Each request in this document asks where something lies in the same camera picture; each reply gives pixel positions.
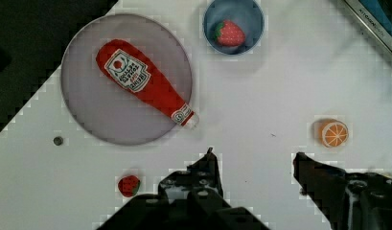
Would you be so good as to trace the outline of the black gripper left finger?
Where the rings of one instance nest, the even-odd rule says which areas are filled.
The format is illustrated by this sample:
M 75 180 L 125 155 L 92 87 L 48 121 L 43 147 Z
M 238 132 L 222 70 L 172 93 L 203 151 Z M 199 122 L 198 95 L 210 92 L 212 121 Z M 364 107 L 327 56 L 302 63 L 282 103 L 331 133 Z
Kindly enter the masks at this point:
M 270 230 L 243 207 L 223 198 L 212 149 L 184 171 L 164 178 L 155 195 L 138 195 L 97 230 Z

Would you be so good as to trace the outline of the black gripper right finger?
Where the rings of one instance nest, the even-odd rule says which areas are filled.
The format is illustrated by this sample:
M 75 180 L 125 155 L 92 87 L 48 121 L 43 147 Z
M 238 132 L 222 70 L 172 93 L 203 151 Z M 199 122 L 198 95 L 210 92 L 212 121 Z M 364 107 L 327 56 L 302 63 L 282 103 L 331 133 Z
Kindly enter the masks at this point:
M 392 178 L 346 172 L 304 152 L 293 159 L 293 176 L 332 230 L 392 230 Z

